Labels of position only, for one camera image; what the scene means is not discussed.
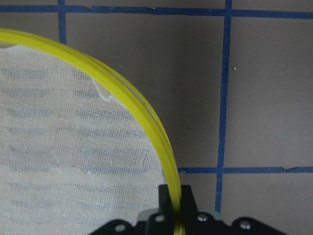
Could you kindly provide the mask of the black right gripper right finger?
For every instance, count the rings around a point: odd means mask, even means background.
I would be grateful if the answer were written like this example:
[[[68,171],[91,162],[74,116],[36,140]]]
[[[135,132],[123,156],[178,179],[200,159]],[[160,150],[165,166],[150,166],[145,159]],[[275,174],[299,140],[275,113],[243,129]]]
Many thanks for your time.
[[[198,213],[197,204],[190,185],[181,185],[181,204],[182,215],[196,215]]]

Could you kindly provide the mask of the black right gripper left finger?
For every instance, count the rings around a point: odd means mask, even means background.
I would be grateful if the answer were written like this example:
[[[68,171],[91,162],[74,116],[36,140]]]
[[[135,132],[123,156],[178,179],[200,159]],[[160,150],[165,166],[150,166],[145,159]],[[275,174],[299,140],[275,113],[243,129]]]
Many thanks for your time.
[[[161,213],[174,212],[168,185],[158,186],[158,211]]]

